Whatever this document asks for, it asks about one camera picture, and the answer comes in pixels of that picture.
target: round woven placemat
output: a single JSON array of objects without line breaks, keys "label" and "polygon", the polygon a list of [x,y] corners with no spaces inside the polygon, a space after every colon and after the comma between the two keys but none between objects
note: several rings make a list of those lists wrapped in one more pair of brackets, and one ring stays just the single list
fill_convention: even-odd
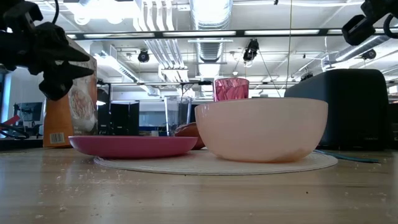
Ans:
[{"label": "round woven placemat", "polygon": [[160,159],[114,160],[96,157],[95,162],[102,166],[117,169],[164,174],[256,175],[322,169],[337,164],[337,159],[313,152],[297,162],[284,164],[248,163],[219,159],[207,150],[199,150],[190,151],[178,157]]}]

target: plate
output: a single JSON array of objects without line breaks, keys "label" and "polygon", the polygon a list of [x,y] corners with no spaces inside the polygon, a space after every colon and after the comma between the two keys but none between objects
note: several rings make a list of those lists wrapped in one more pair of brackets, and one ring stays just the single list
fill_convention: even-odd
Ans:
[{"label": "plate", "polygon": [[191,150],[196,137],[70,136],[77,151],[91,156],[140,159],[177,156]]}]

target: bowl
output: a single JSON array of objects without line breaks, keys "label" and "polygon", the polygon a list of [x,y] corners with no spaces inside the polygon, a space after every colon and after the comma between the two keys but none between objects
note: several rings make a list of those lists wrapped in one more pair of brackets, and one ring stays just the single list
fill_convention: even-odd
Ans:
[{"label": "bowl", "polygon": [[320,142],[328,104],[304,98],[228,100],[195,108],[200,137],[216,156],[243,162],[293,162]]}]

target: computer monitor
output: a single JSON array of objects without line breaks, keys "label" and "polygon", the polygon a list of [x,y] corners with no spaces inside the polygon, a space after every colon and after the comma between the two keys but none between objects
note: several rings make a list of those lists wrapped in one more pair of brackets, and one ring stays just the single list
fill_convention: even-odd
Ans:
[{"label": "computer monitor", "polygon": [[40,121],[43,103],[18,103],[14,105],[14,114],[21,117],[23,121]]}]

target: ceiling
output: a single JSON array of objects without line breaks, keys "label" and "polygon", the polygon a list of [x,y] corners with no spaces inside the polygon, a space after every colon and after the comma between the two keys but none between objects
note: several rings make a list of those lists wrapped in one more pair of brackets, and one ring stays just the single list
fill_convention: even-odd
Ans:
[{"label": "ceiling", "polygon": [[[45,21],[51,21],[54,14],[53,1],[34,1],[39,4],[45,17]],[[338,7],[324,7],[324,4],[329,3],[345,3],[345,2],[363,2],[363,1],[312,1],[312,0],[294,0],[296,3],[309,3],[308,6],[292,6],[279,4],[277,6],[269,4],[274,1],[234,1],[232,17],[230,20],[230,29],[320,29],[320,28],[337,28],[340,29],[353,16],[362,14],[360,5],[352,6],[338,6]],[[280,0],[279,2],[289,3],[290,1]],[[192,30],[190,11],[180,10],[185,6],[189,6],[188,0],[176,0],[172,2],[173,22],[177,30]],[[253,5],[240,5],[242,3],[249,3]],[[106,19],[92,19],[87,25],[79,26],[74,21],[74,15],[68,11],[62,1],[60,1],[61,16],[57,24],[63,27],[67,32],[134,32],[132,19],[124,19],[120,24],[111,24]],[[375,27],[382,27],[383,19],[380,20]],[[241,53],[250,41],[249,38],[233,38],[233,42],[225,43],[222,62],[226,64],[221,65],[220,77],[233,77],[233,71],[238,72],[237,77],[247,78],[251,82],[261,82],[269,79],[269,73],[274,80],[278,82],[286,81],[287,74],[289,74],[289,81],[299,81],[302,73],[297,73],[304,65],[312,61],[312,58],[324,55],[327,52],[338,52],[349,45],[344,41],[343,37],[263,37],[258,38],[259,48],[264,62],[260,55],[258,55],[252,67],[244,67]],[[78,41],[86,50],[90,49],[92,41]],[[118,60],[124,62],[128,69],[132,70],[140,77],[140,80],[145,82],[161,82],[158,76],[159,63],[155,57],[150,54],[150,60],[147,63],[139,63],[137,56],[140,49],[146,49],[146,44],[143,40],[109,40],[109,43],[118,49]],[[188,77],[190,80],[197,80],[198,73],[197,55],[195,53],[195,44],[188,43],[187,39],[178,39],[178,46],[182,53],[183,61],[188,67]],[[388,40],[387,42],[374,48],[378,55],[388,55],[398,50],[397,40]],[[309,72],[314,75],[322,72],[320,60],[315,61],[315,65],[309,68]],[[341,64],[342,67],[347,68],[374,68],[378,70],[389,70],[398,66],[398,61],[394,55],[379,59],[379,56],[374,61],[367,61],[366,64],[361,59],[351,59]],[[106,82],[126,82],[126,79],[113,68],[106,65],[98,66],[98,76],[103,78]],[[388,73],[386,80],[398,78],[398,73]],[[252,86],[258,91],[266,89],[266,93],[270,96],[276,96],[276,91],[273,86]],[[195,91],[200,91],[201,88],[195,87]],[[144,91],[136,86],[124,86],[115,88],[114,91]]]}]

